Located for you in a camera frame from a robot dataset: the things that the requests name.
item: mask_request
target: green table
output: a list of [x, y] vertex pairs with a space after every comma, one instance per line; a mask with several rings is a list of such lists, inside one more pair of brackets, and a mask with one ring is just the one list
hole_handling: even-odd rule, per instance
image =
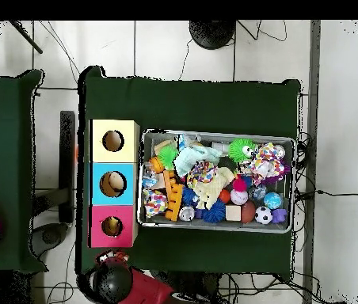
[[42, 71], [0, 77], [0, 270], [42, 272], [29, 249], [32, 218], [32, 92]]
[[[79, 81], [76, 270], [86, 272], [105, 249], [87, 247], [89, 119], [134, 120], [141, 129], [161, 128], [296, 139], [300, 84], [260, 82], [166, 82], [106, 78], [90, 66]], [[141, 269], [204, 272], [264, 272], [290, 278], [291, 231], [235, 233], [140, 227], [127, 252]]]

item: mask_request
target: stacked boxes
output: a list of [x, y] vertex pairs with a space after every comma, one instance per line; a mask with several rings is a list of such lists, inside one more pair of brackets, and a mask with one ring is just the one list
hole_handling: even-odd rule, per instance
[[139, 126], [133, 120], [90, 123], [88, 245], [132, 247], [138, 230], [135, 199]]

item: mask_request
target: green spiky ball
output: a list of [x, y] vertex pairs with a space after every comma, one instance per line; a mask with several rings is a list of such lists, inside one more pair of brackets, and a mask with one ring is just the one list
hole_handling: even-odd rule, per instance
[[167, 170], [174, 170], [173, 160], [179, 154], [179, 151], [174, 146], [164, 146], [158, 154], [158, 158]]
[[[248, 146], [250, 148], [249, 153], [246, 154], [242, 151], [244, 146]], [[230, 143], [228, 156], [236, 163], [245, 161], [248, 158], [252, 158], [252, 153], [256, 146], [257, 145], [250, 139], [235, 139], [232, 143]]]

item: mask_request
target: gray plastic bin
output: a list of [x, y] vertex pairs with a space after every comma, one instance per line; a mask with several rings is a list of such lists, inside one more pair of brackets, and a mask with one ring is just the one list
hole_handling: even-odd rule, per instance
[[[255, 143], [273, 143], [281, 145], [286, 154], [284, 160], [287, 165], [291, 167], [291, 172], [287, 174], [283, 180], [276, 182], [276, 184], [267, 185], [268, 192], [277, 192], [284, 198], [282, 208], [288, 211], [288, 217], [285, 222], [278, 224], [270, 223], [262, 225], [253, 220], [247, 224], [241, 222], [228, 222], [226, 220], [218, 223], [205, 222], [202, 219], [193, 219], [191, 222], [182, 222], [178, 219], [176, 222], [171, 222], [162, 215], [155, 215], [151, 218], [145, 217], [143, 206], [144, 196], [142, 193], [143, 182], [143, 163], [154, 156], [154, 146], [162, 141], [174, 139], [179, 134], [199, 135], [201, 142], [205, 146], [210, 146], [211, 142], [216, 143], [230, 143], [236, 138], [248, 138]], [[220, 133], [203, 133], [194, 131], [166, 131], [166, 133], [158, 133], [153, 130], [145, 130], [142, 134], [143, 141], [143, 157], [139, 158], [139, 194], [137, 202], [137, 219], [143, 226], [154, 227], [172, 227], [182, 229], [198, 229], [198, 230], [226, 230], [226, 231], [243, 231], [243, 232], [260, 232], [260, 233], [274, 233], [283, 234], [288, 232], [293, 225], [293, 210], [294, 210], [294, 195], [295, 195], [295, 161], [297, 159], [297, 146], [294, 139], [279, 138], [271, 136], [256, 136], [256, 135], [235, 135], [235, 134], [220, 134]], [[228, 166], [230, 168], [231, 160], [229, 158], [221, 158], [219, 166]]]

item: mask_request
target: pink box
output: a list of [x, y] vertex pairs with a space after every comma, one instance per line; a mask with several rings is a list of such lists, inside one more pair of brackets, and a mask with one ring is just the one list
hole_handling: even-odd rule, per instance
[[[101, 223], [108, 217], [117, 217], [123, 224], [121, 233], [110, 237], [101, 227]], [[92, 206], [92, 222], [89, 222], [89, 247], [132, 247], [138, 232], [133, 205], [94, 205]]]

